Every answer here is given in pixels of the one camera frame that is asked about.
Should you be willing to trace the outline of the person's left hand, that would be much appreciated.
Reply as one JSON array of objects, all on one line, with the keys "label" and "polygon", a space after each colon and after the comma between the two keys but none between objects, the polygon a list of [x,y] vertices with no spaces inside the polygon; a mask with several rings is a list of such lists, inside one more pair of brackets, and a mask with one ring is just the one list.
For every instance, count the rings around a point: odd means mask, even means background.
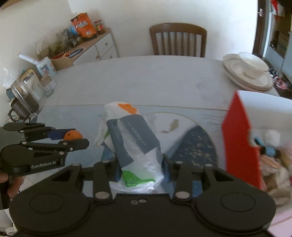
[{"label": "person's left hand", "polygon": [[[10,184],[7,194],[10,197],[10,199],[15,198],[15,196],[18,194],[18,191],[21,187],[21,185],[24,183],[25,176],[22,177],[13,177],[12,184]],[[7,173],[1,173],[1,183],[4,183],[9,180],[9,176]]]}]

